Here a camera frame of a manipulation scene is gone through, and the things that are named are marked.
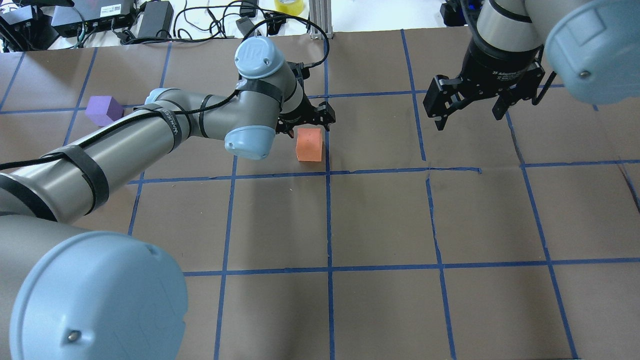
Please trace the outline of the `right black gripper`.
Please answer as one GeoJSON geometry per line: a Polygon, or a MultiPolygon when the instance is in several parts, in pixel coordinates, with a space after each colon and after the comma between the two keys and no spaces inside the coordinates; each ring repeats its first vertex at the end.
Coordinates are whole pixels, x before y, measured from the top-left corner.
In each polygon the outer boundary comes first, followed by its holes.
{"type": "Polygon", "coordinates": [[[492,107],[500,121],[520,100],[534,100],[546,71],[541,64],[541,46],[532,50],[507,51],[472,38],[462,68],[456,77],[435,75],[423,99],[423,107],[441,132],[454,112],[467,103],[497,98],[492,107]]]}

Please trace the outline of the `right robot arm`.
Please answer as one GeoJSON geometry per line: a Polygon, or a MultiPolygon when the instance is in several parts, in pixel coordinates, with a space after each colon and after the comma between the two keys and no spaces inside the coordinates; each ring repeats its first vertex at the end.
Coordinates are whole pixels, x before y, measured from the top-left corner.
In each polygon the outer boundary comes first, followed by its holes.
{"type": "Polygon", "coordinates": [[[557,76],[591,105],[637,98],[637,0],[446,0],[448,27],[468,27],[471,40],[458,76],[436,75],[423,100],[443,130],[454,112],[496,99],[501,120],[519,101],[538,105],[557,76]]]}

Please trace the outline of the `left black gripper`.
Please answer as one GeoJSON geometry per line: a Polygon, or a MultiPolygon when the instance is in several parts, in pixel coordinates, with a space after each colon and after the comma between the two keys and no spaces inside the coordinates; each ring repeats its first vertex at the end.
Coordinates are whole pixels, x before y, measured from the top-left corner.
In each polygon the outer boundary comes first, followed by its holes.
{"type": "Polygon", "coordinates": [[[311,104],[304,85],[304,80],[310,76],[309,69],[302,63],[286,65],[294,75],[295,87],[282,103],[278,116],[278,131],[291,139],[295,138],[295,127],[301,125],[321,126],[329,132],[330,125],[336,123],[336,113],[328,101],[322,101],[318,106],[311,104]]]}

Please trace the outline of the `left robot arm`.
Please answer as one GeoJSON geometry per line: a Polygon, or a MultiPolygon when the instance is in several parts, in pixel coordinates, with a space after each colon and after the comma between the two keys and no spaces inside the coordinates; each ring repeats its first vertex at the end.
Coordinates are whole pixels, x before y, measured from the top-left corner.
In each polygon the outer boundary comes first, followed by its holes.
{"type": "Polygon", "coordinates": [[[190,137],[265,159],[275,135],[336,121],[304,91],[308,66],[265,36],[234,54],[226,97],[157,88],[143,105],[42,157],[1,166],[1,358],[174,360],[185,337],[186,280],[155,244],[73,226],[190,137]]]}

